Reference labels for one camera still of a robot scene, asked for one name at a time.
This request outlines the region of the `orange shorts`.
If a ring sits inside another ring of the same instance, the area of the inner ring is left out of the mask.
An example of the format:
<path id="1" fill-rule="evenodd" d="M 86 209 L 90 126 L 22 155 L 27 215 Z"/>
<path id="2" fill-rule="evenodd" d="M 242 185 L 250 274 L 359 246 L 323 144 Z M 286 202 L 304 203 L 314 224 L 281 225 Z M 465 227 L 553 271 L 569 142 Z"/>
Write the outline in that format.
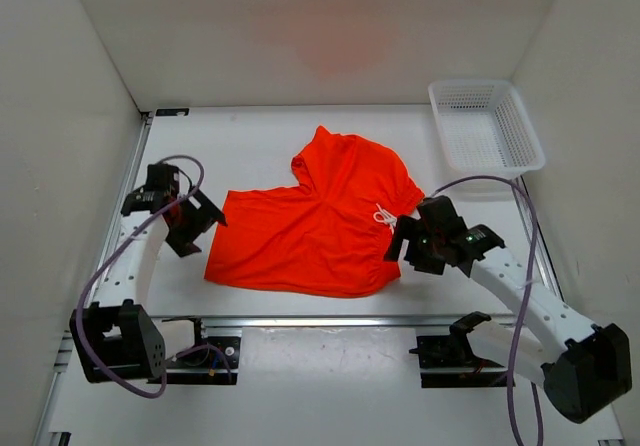
<path id="1" fill-rule="evenodd" d="M 424 192 L 392 149 L 318 126 L 291 187 L 231 191 L 204 270 L 237 288 L 361 298 L 397 280 L 384 255 Z"/>

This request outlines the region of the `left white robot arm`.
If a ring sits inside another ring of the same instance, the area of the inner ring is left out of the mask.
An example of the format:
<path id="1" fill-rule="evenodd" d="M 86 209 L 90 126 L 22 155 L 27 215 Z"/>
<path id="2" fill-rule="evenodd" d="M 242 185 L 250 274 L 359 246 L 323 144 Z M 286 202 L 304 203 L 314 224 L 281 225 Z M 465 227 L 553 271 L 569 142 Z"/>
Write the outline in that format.
<path id="1" fill-rule="evenodd" d="M 214 225 L 225 225 L 224 213 L 202 192 L 200 180 L 188 175 L 173 155 L 147 167 L 144 183 L 129 192 L 120 214 L 125 230 L 114 252 L 83 287 L 69 328 L 88 382 L 113 382 L 129 392 L 155 399 L 169 383 L 168 367 L 182 360 L 198 366 L 212 358 L 228 368 L 228 357 L 203 336 L 202 322 L 185 317 L 154 320 L 146 311 L 151 282 L 162 247 L 180 258 L 200 253 L 197 239 Z M 135 386 L 157 382 L 155 392 Z"/>

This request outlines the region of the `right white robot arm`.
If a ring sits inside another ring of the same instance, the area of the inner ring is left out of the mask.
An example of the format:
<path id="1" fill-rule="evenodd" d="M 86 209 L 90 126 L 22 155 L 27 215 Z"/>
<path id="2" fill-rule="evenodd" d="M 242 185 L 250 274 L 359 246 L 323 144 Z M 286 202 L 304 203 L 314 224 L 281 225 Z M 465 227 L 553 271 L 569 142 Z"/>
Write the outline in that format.
<path id="1" fill-rule="evenodd" d="M 529 279 L 504 240 L 485 225 L 468 227 L 448 197 L 426 198 L 417 211 L 417 217 L 397 219 L 385 260 L 404 259 L 432 275 L 457 268 L 511 312 L 522 314 L 529 331 L 511 360 L 515 331 L 486 313 L 469 313 L 450 325 L 438 345 L 414 348 L 428 366 L 471 367 L 487 361 L 512 367 L 577 424 L 631 390 L 630 343 L 619 326 L 597 325 Z"/>

